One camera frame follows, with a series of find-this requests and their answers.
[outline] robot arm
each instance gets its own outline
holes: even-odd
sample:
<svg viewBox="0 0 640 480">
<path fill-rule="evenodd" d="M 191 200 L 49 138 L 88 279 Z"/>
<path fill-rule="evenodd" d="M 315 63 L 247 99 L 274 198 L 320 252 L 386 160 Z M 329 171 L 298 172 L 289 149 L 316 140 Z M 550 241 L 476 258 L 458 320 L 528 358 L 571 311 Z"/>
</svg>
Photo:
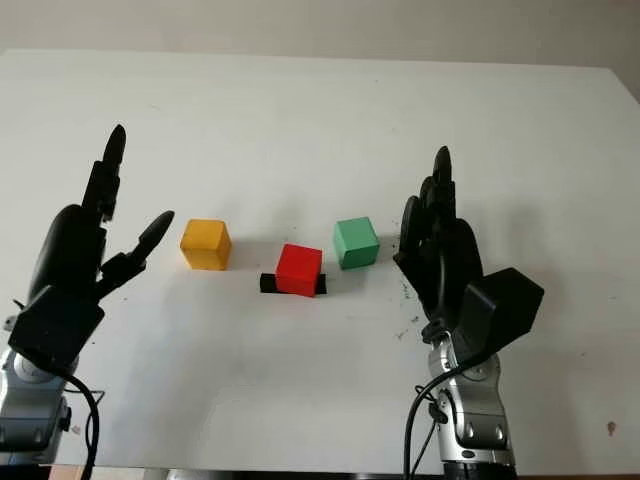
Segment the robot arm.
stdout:
<svg viewBox="0 0 640 480">
<path fill-rule="evenodd" d="M 422 338 L 433 347 L 429 369 L 437 390 L 429 410 L 437 423 L 445 477 L 516 478 L 496 353 L 529 332 L 544 290 L 513 268 L 484 275 L 473 231 L 456 217 L 446 147 L 438 152 L 420 196 L 407 201 L 394 260 L 429 320 Z M 405 478 L 412 477 L 413 416 L 428 390 L 414 401 L 407 422 Z"/>
<path fill-rule="evenodd" d="M 53 463 L 71 421 L 61 376 L 73 374 L 80 351 L 102 320 L 99 301 L 144 271 L 146 257 L 173 219 L 172 211 L 163 213 L 131 252 L 102 263 L 102 224 L 113 217 L 125 139 L 118 125 L 102 161 L 93 165 L 82 205 L 67 206 L 54 218 L 27 302 L 16 302 L 20 312 L 5 322 L 11 348 L 1 360 L 0 465 Z"/>
</svg>

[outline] wall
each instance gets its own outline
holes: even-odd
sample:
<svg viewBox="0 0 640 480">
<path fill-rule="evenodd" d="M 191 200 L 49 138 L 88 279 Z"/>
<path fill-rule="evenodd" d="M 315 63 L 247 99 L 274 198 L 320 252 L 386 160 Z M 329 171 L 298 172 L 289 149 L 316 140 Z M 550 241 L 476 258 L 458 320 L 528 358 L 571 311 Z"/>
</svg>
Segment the wall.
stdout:
<svg viewBox="0 0 640 480">
<path fill-rule="evenodd" d="M 0 0 L 4 48 L 603 66 L 640 98 L 635 0 Z"/>
</svg>

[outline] yellow cube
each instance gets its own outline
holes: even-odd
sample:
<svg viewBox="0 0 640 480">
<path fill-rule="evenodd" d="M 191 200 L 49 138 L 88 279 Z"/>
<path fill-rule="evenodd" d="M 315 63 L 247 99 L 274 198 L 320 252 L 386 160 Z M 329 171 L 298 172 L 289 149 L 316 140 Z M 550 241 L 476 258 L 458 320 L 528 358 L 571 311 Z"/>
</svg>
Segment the yellow cube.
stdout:
<svg viewBox="0 0 640 480">
<path fill-rule="evenodd" d="M 222 220 L 191 219 L 184 229 L 180 249 L 191 268 L 226 270 L 231 239 Z"/>
</svg>

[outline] white table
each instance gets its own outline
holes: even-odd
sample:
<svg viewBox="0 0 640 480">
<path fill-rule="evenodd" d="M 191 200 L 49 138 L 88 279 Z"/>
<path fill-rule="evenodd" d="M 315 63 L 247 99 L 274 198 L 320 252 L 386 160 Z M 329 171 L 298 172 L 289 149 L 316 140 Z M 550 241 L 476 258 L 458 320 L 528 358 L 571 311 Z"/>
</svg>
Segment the white table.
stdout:
<svg viewBox="0 0 640 480">
<path fill-rule="evenodd" d="M 640 470 L 640 108 L 611 72 L 7 52 L 5 314 L 117 122 L 128 142 L 108 254 L 162 210 L 176 219 L 147 272 L 104 302 L 81 357 L 80 378 L 107 391 L 99 464 L 398 472 L 428 347 L 391 255 L 407 196 L 447 144 L 486 271 L 513 265 L 546 289 L 533 332 L 501 354 L 520 473 Z M 379 261 L 342 272 L 332 227 L 362 215 Z M 187 268 L 192 217 L 227 222 L 229 271 Z M 285 241 L 324 250 L 329 295 L 258 293 Z M 58 461 L 82 463 L 82 438 L 65 435 Z M 434 444 L 424 471 L 438 458 Z"/>
</svg>

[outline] black cable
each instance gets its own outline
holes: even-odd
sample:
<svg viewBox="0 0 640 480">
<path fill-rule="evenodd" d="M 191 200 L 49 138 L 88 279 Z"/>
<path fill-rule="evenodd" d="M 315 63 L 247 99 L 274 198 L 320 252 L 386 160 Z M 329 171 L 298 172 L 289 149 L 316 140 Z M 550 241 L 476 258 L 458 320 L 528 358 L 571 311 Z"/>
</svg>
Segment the black cable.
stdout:
<svg viewBox="0 0 640 480">
<path fill-rule="evenodd" d="M 89 415 L 91 417 L 92 426 L 91 429 L 91 442 L 87 442 L 88 438 L 85 433 L 85 442 L 87 443 L 87 460 L 84 464 L 84 469 L 82 470 L 82 476 L 80 480 L 89 480 L 91 478 L 91 473 L 93 472 L 93 466 L 96 462 L 96 454 L 98 453 L 98 438 L 100 436 L 100 414 L 98 413 L 98 404 L 93 398 L 93 394 L 91 390 L 87 388 L 87 386 L 82 383 L 78 378 L 74 377 L 72 374 L 67 373 L 62 370 L 55 369 L 46 369 L 53 375 L 56 375 L 63 380 L 66 380 L 68 383 L 76 387 L 82 395 L 84 395 L 87 404 L 89 405 Z"/>
<path fill-rule="evenodd" d="M 433 432 L 436 429 L 436 421 L 435 419 L 431 422 L 431 428 L 429 429 L 429 433 L 427 434 L 427 438 L 424 440 L 422 444 L 422 448 L 420 449 L 420 453 L 418 454 L 418 458 L 416 458 L 416 462 L 413 464 L 413 468 L 411 469 L 411 477 L 415 478 L 416 470 L 418 470 L 418 465 L 420 465 L 420 461 L 422 460 L 422 456 L 424 455 L 425 450 L 429 446 L 429 442 L 431 441 L 431 437 L 433 436 Z"/>
<path fill-rule="evenodd" d="M 407 423 L 405 425 L 404 430 L 404 456 L 402 462 L 402 478 L 404 480 L 411 479 L 411 431 L 413 430 L 413 422 L 416 418 L 416 413 L 418 412 L 418 407 L 422 403 L 422 401 L 430 395 L 431 390 L 437 387 L 442 382 L 449 380 L 450 378 L 459 375 L 465 370 L 477 365 L 480 362 L 473 363 L 470 365 L 460 364 L 451 370 L 441 373 L 436 378 L 432 379 L 429 383 L 427 383 L 424 388 L 418 393 L 416 398 L 414 398 L 413 403 L 411 404 L 411 408 L 409 408 L 409 415 L 407 417 Z"/>
<path fill-rule="evenodd" d="M 65 388 L 64 391 L 67 393 L 82 393 L 80 390 L 72 390 L 70 388 Z M 105 392 L 104 390 L 91 390 L 91 394 L 96 395 L 98 397 L 96 399 L 96 406 L 100 405 L 100 402 L 102 401 L 106 393 L 107 392 Z M 93 415 L 91 414 L 91 412 L 89 412 L 89 415 L 87 415 L 87 421 L 84 425 L 84 443 L 87 446 L 87 448 L 89 448 L 91 445 L 91 442 L 89 441 L 89 427 L 90 427 L 89 423 L 91 422 L 92 418 L 93 418 Z"/>
</svg>

